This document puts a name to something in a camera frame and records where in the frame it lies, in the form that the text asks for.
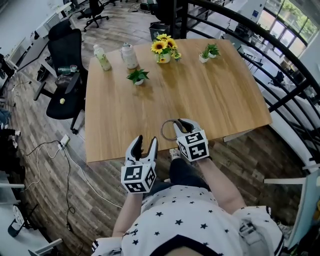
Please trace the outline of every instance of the star print shirt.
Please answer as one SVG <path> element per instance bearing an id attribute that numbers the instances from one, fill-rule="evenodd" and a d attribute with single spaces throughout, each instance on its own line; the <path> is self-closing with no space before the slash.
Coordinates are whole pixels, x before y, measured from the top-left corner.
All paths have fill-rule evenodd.
<path id="1" fill-rule="evenodd" d="M 276 256 L 283 246 L 282 232 L 266 206 L 245 207 L 231 215 L 205 188 L 182 185 L 162 190 L 142 204 L 141 215 L 124 236 L 98 238 L 92 256 L 165 255 L 182 246 L 201 255 L 239 256 L 243 219 L 267 232 Z"/>

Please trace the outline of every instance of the white bottle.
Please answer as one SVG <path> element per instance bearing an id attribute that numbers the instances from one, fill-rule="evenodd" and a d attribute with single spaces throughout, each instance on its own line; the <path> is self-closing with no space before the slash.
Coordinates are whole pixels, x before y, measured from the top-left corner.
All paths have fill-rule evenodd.
<path id="1" fill-rule="evenodd" d="M 111 64 L 106 57 L 104 49 L 102 49 L 98 44 L 95 44 L 93 46 L 93 49 L 94 49 L 94 55 L 99 60 L 102 69 L 104 71 L 109 70 L 111 68 Z"/>
<path id="2" fill-rule="evenodd" d="M 139 65 L 134 47 L 131 44 L 125 42 L 120 52 L 128 69 L 134 69 Z"/>

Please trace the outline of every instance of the black trash bin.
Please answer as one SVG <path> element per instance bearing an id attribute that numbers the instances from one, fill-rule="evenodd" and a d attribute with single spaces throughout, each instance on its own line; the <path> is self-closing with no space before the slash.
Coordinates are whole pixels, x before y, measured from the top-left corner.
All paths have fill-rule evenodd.
<path id="1" fill-rule="evenodd" d="M 159 24 L 159 23 L 153 23 L 149 27 L 149 29 L 150 29 L 151 40 L 154 41 L 155 39 L 157 39 L 158 35 L 169 34 L 170 26 Z"/>

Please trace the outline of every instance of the forearm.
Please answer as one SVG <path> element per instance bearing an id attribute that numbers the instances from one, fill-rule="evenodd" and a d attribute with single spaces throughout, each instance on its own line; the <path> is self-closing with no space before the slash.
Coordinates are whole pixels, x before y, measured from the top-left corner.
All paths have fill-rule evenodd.
<path id="1" fill-rule="evenodd" d="M 113 237 L 122 237 L 141 214 L 143 194 L 128 194 L 113 228 Z"/>
<path id="2" fill-rule="evenodd" d="M 233 214 L 236 210 L 246 206 L 237 187 L 210 159 L 200 159 L 197 164 L 222 209 Z"/>

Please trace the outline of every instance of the curved railing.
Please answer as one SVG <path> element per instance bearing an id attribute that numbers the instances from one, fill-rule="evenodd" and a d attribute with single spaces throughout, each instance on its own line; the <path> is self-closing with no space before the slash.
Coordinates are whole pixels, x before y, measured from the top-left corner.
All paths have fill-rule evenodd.
<path id="1" fill-rule="evenodd" d="M 279 49 L 279 51 L 281 51 L 282 54 L 296 67 L 296 69 L 300 71 L 300 74 L 304 78 L 303 81 L 297 82 L 295 78 L 273 58 L 268 56 L 257 46 L 252 45 L 246 39 L 239 36 L 234 31 L 209 21 L 207 16 L 205 17 L 205 19 L 203 19 L 190 13 L 189 4 L 205 8 L 206 10 L 210 10 L 210 13 L 219 13 L 225 17 L 228 17 L 231 20 L 245 26 L 256 35 L 259 35 L 260 37 L 267 40 L 275 48 Z M 311 160 L 320 163 L 320 111 L 317 110 L 317 107 L 315 106 L 315 102 L 318 101 L 320 97 L 320 86 L 318 85 L 312 74 L 309 72 L 309 70 L 303 65 L 303 63 L 285 45 L 283 45 L 279 40 L 272 36 L 268 31 L 264 30 L 259 25 L 242 16 L 241 14 L 221 5 L 207 0 L 183 0 L 182 3 L 181 24 L 180 26 L 178 26 L 180 27 L 180 38 L 187 38 L 188 32 L 193 32 L 206 38 L 213 38 L 211 35 L 197 30 L 197 26 L 190 26 L 189 24 L 191 24 L 191 20 L 197 21 L 197 24 L 207 24 L 241 41 L 244 45 L 260 53 L 265 59 L 267 59 L 272 65 L 274 65 L 274 67 L 276 67 L 279 72 L 281 72 L 291 81 L 292 85 L 295 86 L 295 88 L 289 91 L 281 82 L 279 82 L 275 78 L 275 76 L 271 75 L 267 70 L 264 69 L 262 65 L 258 64 L 257 61 L 254 61 L 246 54 L 239 52 L 241 57 L 245 61 L 247 61 L 248 65 L 252 65 L 251 69 L 254 67 L 256 71 L 259 70 L 263 72 L 270 78 L 274 86 L 283 90 L 284 95 L 281 97 L 278 96 L 268 85 L 269 83 L 263 83 L 253 74 L 253 77 L 256 80 L 257 84 L 263 87 L 273 97 L 272 102 L 265 97 L 265 101 L 269 105 L 269 111 L 276 111 L 279 114 L 279 116 L 292 128 L 292 130 L 295 131 L 306 148 L 309 150 L 312 156 Z M 316 94 L 315 97 L 310 98 L 310 96 L 306 93 L 306 89 L 308 87 L 313 88 Z M 309 104 L 308 111 L 306 110 L 306 106 L 303 106 L 301 104 L 301 100 L 299 99 L 299 97 L 303 97 L 306 100 L 306 104 Z"/>

